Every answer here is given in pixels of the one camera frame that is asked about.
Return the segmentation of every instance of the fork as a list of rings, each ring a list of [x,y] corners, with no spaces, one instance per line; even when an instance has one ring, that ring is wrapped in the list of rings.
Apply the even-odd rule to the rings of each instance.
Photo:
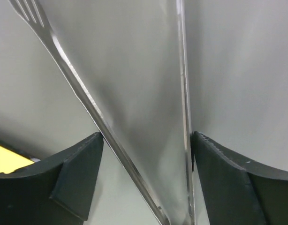
[[[103,118],[100,109],[64,53],[41,4],[38,0],[9,0],[9,2],[50,53],[74,94],[85,107],[120,163],[127,170],[158,222],[162,225],[170,224],[155,194],[143,180],[136,166],[116,138],[113,130]]]

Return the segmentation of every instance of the black rubber piece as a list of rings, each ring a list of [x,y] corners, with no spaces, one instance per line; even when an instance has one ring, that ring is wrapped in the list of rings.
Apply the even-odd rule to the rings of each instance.
[[[78,144],[13,173],[0,173],[0,225],[82,225],[87,220],[103,137]]]
[[[288,225],[288,172],[195,132],[191,151],[211,225]]]

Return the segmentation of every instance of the metal utensil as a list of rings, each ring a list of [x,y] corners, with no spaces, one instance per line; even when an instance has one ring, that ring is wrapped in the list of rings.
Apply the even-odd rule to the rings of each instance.
[[[107,144],[113,150],[123,167],[127,170],[156,219],[162,225],[169,224],[169,221],[166,215],[163,213],[155,194],[146,185],[134,163],[127,155],[125,149],[115,137],[113,130],[103,118],[103,115],[96,105],[93,97],[65,55],[40,3],[37,0],[9,0],[9,2],[18,15],[34,31],[44,47],[50,53],[76,97],[85,107],[94,123],[104,136]]]
[[[195,202],[194,202],[194,185],[192,178],[192,158],[190,134],[191,129],[191,111],[190,111],[190,93],[189,93],[189,77],[188,77],[188,62],[187,62],[187,42],[186,42],[186,27],[185,27],[185,3],[184,0],[177,0],[177,21],[178,21],[178,36],[179,36],[179,55],[182,80],[182,114],[183,114],[183,132],[184,132],[184,147],[186,159],[186,176],[187,176],[187,191],[189,203],[189,215],[191,224],[196,224],[195,217]]]

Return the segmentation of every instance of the yellow surface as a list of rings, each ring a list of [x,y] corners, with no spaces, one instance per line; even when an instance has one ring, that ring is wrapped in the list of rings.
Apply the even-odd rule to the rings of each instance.
[[[11,173],[33,163],[31,160],[0,146],[0,173]]]

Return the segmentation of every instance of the fork tine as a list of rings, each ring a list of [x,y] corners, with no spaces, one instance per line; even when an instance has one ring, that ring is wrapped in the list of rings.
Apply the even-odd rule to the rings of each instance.
[[[50,26],[48,18],[46,16],[46,13],[45,13],[44,9],[42,8],[41,4],[39,3],[39,1],[38,0],[31,0],[31,1],[32,1],[34,8],[35,8],[35,11],[37,13],[38,19],[39,19],[42,27]]]
[[[14,10],[18,13],[18,15],[19,15],[22,19],[26,20],[26,17],[25,17],[25,15],[23,14],[22,10],[20,9],[17,1],[16,1],[16,0],[8,0],[8,1],[9,1],[9,3],[11,4],[11,6],[14,8]]]
[[[36,11],[34,10],[34,7],[32,5],[32,2],[31,0],[23,0],[24,1],[24,4],[32,18],[32,20],[37,23],[37,14],[36,14]]]
[[[31,20],[29,11],[23,0],[9,0],[11,5],[15,8],[16,12],[23,17],[24,20],[29,22]]]

